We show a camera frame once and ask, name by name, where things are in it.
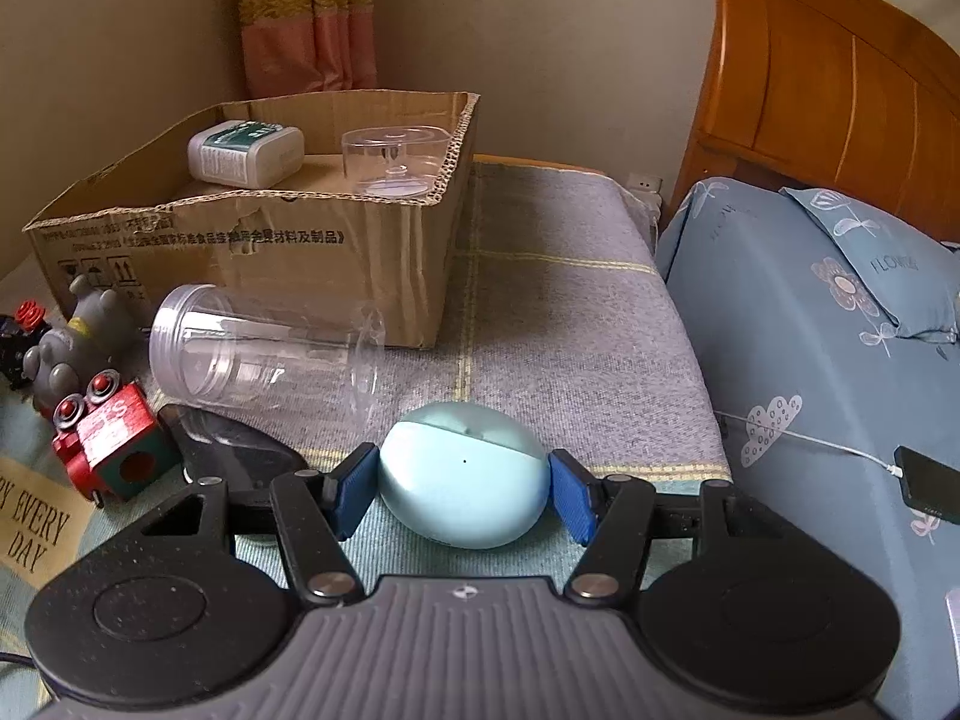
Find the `blue pillow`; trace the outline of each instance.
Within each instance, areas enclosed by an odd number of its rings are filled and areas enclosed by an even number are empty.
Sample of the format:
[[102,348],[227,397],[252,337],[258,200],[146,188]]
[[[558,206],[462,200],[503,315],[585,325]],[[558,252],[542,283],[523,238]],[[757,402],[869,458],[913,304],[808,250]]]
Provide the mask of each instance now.
[[960,260],[880,208],[829,189],[781,189],[810,214],[850,261],[899,338],[953,343]]

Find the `electrical outlet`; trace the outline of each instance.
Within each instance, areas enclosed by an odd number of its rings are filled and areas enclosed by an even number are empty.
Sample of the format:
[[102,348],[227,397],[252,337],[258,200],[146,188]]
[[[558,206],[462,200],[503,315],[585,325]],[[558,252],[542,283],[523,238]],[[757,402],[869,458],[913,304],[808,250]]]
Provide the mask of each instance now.
[[656,175],[645,175],[644,173],[632,172],[627,179],[627,189],[637,189],[640,191],[659,191],[662,178]]

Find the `curtain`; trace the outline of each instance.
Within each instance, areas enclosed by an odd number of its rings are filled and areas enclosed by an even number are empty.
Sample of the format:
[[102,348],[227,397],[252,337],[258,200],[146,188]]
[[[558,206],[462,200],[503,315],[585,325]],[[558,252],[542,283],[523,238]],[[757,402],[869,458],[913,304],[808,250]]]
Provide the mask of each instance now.
[[373,0],[239,0],[255,98],[376,85]]

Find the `gray toy animal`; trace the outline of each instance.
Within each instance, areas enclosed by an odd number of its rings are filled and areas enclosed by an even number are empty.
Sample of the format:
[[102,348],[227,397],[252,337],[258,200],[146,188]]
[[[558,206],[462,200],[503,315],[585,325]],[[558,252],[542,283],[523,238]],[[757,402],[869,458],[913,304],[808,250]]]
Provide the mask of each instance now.
[[112,365],[139,333],[114,290],[97,290],[85,275],[70,285],[77,309],[66,327],[55,327],[23,356],[23,373],[34,382],[34,407],[49,413],[90,379]]

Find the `wall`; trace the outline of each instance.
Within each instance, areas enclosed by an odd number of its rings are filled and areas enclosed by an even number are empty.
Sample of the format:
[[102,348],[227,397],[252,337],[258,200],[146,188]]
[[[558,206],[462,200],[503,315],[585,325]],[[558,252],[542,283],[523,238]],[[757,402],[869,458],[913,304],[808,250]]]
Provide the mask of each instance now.
[[235,14],[236,0],[0,0],[0,276],[60,191],[246,97]]
[[[888,0],[960,47],[960,0]],[[479,148],[659,175],[693,120],[713,0],[376,0],[380,81],[484,96]]]

